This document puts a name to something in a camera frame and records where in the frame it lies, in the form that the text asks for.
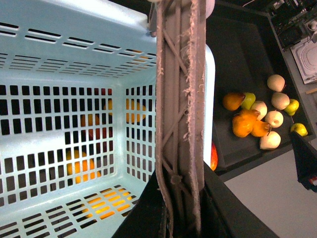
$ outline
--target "black tray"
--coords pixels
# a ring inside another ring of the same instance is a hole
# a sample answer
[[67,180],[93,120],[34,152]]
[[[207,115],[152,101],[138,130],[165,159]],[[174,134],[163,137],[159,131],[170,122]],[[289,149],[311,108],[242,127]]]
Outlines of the black tray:
[[232,132],[232,117],[239,110],[231,112],[222,105],[222,98],[228,92],[252,92],[257,100],[266,103],[268,112],[273,111],[275,108],[271,105],[271,97],[274,92],[267,87],[266,81],[272,74],[282,75],[287,85],[283,93],[300,102],[300,108],[293,116],[294,122],[307,127],[308,140],[316,137],[266,14],[218,1],[207,19],[206,41],[215,59],[215,128],[212,136],[220,146],[217,149],[220,151],[221,167],[216,172],[222,175],[223,180],[292,149],[289,130],[293,122],[284,111],[281,111],[283,125],[273,129],[281,136],[277,149],[260,150],[260,139],[251,135],[236,137]]

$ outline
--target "light blue basket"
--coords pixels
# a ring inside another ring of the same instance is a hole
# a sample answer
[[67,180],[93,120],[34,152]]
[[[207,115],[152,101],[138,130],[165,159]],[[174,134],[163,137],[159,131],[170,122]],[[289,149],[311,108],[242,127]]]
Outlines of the light blue basket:
[[[1,238],[111,237],[154,171],[156,40],[147,17],[108,1],[73,2],[0,3]],[[208,87],[213,98],[213,80]]]

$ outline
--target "white apple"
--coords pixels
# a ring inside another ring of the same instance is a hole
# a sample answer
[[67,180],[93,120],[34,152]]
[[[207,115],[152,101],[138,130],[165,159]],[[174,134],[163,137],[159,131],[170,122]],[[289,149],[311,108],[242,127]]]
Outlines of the white apple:
[[285,93],[273,93],[272,105],[279,110],[284,110],[290,103],[289,97]]
[[265,102],[263,101],[255,101],[252,106],[250,107],[250,110],[255,109],[260,112],[260,115],[258,116],[257,120],[262,120],[266,116],[267,113],[267,106]]
[[275,92],[281,92],[285,86],[285,80],[281,75],[274,74],[267,79],[267,86]]
[[278,111],[271,111],[266,114],[264,120],[268,122],[272,128],[278,128],[283,124],[284,117],[283,114]]
[[275,131],[271,131],[268,135],[261,137],[260,149],[273,150],[273,149],[276,149],[280,143],[281,143],[280,135]]

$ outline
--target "gray floor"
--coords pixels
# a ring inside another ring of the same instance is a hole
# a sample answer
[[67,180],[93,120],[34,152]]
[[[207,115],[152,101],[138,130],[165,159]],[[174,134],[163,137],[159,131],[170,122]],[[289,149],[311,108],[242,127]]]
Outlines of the gray floor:
[[[305,91],[317,84],[304,85],[290,52],[285,54],[317,133],[317,93]],[[317,149],[317,139],[311,144]],[[317,238],[317,193],[297,182],[295,158],[289,151],[225,183],[257,217],[281,238]]]

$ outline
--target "pear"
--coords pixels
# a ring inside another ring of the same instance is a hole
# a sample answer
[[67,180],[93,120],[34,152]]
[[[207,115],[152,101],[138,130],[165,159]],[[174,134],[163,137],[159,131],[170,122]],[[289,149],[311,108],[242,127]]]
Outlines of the pear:
[[285,86],[285,79],[278,74],[274,74],[267,79],[267,86],[275,92],[281,92]]
[[264,120],[268,122],[272,128],[278,128],[283,124],[284,117],[282,113],[278,111],[271,111],[266,114]]
[[260,115],[258,116],[258,120],[262,120],[266,116],[267,113],[267,106],[265,102],[263,101],[255,101],[252,106],[250,107],[251,109],[255,109],[260,112]]
[[279,110],[284,110],[290,103],[289,97],[285,93],[273,93],[272,105]]
[[237,110],[245,99],[244,93],[228,93],[222,99],[224,108],[229,111]]
[[244,94],[246,95],[246,97],[241,104],[241,108],[249,110],[252,104],[255,102],[256,96],[254,95],[254,93],[244,93]]
[[292,131],[296,131],[298,134],[300,134],[302,137],[307,136],[308,132],[306,127],[301,124],[301,123],[295,123],[294,125],[292,125],[291,127],[291,132]]
[[251,135],[255,137],[262,137],[268,134],[271,131],[271,125],[268,122],[257,120],[253,124]]
[[299,108],[299,102],[296,99],[290,99],[289,105],[284,109],[284,111],[288,115],[293,116],[298,108]]
[[232,131],[238,137],[246,137],[251,133],[259,112],[257,110],[243,109],[232,119]]
[[271,131],[268,135],[261,137],[260,149],[273,150],[273,149],[276,149],[280,143],[281,143],[280,135],[275,131]]

